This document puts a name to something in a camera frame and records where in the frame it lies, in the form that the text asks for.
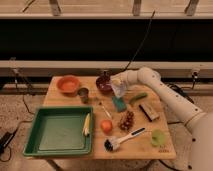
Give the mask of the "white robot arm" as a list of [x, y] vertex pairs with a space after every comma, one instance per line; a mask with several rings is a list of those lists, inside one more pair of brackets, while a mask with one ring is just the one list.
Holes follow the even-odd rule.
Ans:
[[110, 77], [114, 94], [120, 98], [133, 85], [152, 89], [192, 134], [188, 171], [213, 171], [213, 112], [206, 113], [161, 81], [149, 67], [126, 70]]

